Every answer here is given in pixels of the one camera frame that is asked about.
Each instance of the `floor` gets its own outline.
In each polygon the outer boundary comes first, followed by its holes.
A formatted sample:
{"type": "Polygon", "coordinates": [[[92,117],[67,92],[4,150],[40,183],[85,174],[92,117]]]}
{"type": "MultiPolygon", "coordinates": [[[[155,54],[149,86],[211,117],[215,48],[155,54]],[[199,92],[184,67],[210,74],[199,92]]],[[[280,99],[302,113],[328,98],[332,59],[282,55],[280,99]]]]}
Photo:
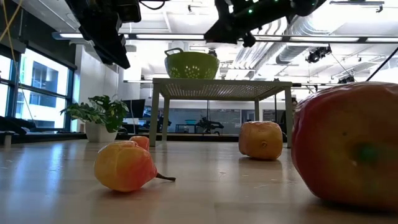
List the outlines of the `floor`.
{"type": "Polygon", "coordinates": [[[240,155],[236,143],[168,142],[152,150],[159,172],[119,194],[93,163],[104,144],[86,141],[0,149],[0,223],[398,223],[398,216],[327,205],[314,197],[285,149],[275,162],[240,155]]]}

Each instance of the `green colander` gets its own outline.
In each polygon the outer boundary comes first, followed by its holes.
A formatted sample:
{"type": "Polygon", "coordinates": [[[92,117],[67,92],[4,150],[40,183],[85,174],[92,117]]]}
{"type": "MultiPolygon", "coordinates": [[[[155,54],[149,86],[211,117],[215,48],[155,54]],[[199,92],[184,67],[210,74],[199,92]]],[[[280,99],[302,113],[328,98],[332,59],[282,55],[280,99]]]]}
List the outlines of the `green colander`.
{"type": "Polygon", "coordinates": [[[164,60],[170,78],[199,78],[214,79],[220,61],[209,54],[199,52],[184,52],[180,48],[165,51],[167,58],[164,60]]]}

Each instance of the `green plant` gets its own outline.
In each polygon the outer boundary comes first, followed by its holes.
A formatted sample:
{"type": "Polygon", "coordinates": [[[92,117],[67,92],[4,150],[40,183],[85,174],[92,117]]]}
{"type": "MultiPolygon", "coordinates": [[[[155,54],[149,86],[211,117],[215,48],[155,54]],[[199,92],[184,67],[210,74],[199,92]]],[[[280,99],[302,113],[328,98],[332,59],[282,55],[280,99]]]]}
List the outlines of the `green plant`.
{"type": "Polygon", "coordinates": [[[125,103],[120,100],[111,101],[109,96],[94,96],[88,100],[91,106],[87,103],[74,103],[61,110],[61,114],[67,113],[72,119],[101,124],[109,133],[121,128],[123,118],[129,111],[125,103]]]}

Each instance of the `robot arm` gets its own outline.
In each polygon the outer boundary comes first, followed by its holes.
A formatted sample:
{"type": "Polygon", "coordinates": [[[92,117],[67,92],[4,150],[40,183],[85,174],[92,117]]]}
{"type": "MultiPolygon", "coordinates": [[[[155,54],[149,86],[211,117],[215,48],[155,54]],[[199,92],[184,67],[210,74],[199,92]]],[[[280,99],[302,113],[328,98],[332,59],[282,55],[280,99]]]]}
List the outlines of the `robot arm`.
{"type": "Polygon", "coordinates": [[[250,33],[251,30],[261,29],[263,25],[282,17],[307,16],[326,0],[260,0],[255,3],[252,0],[231,1],[233,12],[225,14],[220,13],[225,11],[225,4],[222,3],[225,0],[215,0],[219,19],[206,32],[207,42],[237,44],[239,39],[243,39],[244,47],[252,47],[256,40],[250,33]]]}
{"type": "MultiPolygon", "coordinates": [[[[118,34],[122,23],[141,21],[141,1],[169,0],[65,0],[80,23],[79,31],[94,43],[103,63],[129,68],[126,40],[118,34]]],[[[215,0],[219,19],[205,34],[207,42],[237,44],[245,47],[256,42],[250,31],[281,17],[307,16],[326,0],[215,0]]]]}

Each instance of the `white table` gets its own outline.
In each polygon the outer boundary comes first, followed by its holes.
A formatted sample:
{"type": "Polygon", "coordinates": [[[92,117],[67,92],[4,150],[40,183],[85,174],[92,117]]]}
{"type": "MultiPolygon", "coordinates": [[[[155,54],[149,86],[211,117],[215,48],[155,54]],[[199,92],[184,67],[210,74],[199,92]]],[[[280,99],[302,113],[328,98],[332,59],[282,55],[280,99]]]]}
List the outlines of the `white table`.
{"type": "MultiPolygon", "coordinates": [[[[259,102],[285,91],[287,147],[292,145],[293,109],[291,82],[196,80],[184,78],[154,78],[152,114],[150,117],[150,146],[155,146],[159,96],[164,97],[163,127],[168,126],[170,100],[221,100],[253,101],[254,117],[260,120],[259,102]]],[[[167,140],[167,128],[162,130],[162,140],[167,140]]]]}

